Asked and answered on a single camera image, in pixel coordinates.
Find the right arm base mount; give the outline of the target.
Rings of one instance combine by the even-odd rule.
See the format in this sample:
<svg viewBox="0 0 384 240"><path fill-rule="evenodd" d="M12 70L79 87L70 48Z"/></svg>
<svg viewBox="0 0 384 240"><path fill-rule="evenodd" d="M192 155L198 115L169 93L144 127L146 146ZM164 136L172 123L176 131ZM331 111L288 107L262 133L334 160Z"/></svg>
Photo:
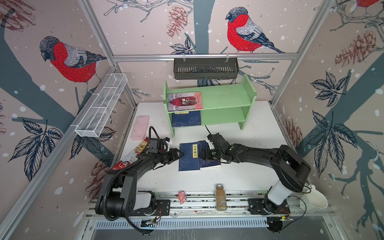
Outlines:
<svg viewBox="0 0 384 240"><path fill-rule="evenodd" d="M248 211L251 215L290 215L291 211L287 200L284 200L281 205L276 205L268 198L248 199Z"/></svg>

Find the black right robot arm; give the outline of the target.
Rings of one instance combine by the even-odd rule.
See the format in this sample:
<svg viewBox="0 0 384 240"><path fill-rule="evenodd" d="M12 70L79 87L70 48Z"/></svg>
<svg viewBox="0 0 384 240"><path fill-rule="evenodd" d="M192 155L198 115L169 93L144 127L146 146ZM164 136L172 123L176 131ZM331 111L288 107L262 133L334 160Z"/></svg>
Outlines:
<svg viewBox="0 0 384 240"><path fill-rule="evenodd" d="M208 135L209 146L199 154L203 160L251 163L272 168L279 180L268 191L264 208L280 206L292 193L301 193L311 172L310 165L287 145L261 149L229 144L222 135Z"/></svg>

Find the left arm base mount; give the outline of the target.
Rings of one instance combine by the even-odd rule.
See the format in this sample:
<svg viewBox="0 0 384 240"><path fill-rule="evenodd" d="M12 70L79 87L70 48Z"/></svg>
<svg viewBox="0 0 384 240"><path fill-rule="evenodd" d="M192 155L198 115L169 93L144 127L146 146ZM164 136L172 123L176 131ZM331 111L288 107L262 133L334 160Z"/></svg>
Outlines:
<svg viewBox="0 0 384 240"><path fill-rule="evenodd" d="M158 200L155 193L151 191L138 191L136 202L131 216L152 217L168 216L170 214L171 201Z"/></svg>

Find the pink Hamlet book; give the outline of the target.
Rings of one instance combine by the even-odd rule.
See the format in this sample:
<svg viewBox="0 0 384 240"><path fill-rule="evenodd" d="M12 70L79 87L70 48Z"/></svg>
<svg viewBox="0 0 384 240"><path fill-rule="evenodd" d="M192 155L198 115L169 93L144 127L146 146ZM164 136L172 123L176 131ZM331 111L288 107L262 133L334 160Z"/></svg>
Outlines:
<svg viewBox="0 0 384 240"><path fill-rule="evenodd" d="M201 109L203 109L203 101L200 92L168 94L169 112Z"/></svg>

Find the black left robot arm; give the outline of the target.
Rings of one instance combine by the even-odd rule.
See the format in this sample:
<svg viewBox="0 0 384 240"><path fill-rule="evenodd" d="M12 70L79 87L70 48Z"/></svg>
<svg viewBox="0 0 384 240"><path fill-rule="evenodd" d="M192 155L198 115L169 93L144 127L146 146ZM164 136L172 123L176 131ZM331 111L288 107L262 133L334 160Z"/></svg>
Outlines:
<svg viewBox="0 0 384 240"><path fill-rule="evenodd" d="M95 212L109 221L129 218L140 209L137 205L137 181L145 173L169 165L184 156L169 147L170 139L161 139L154 127L149 128L149 140L136 161L119 170L109 170L98 194Z"/></svg>

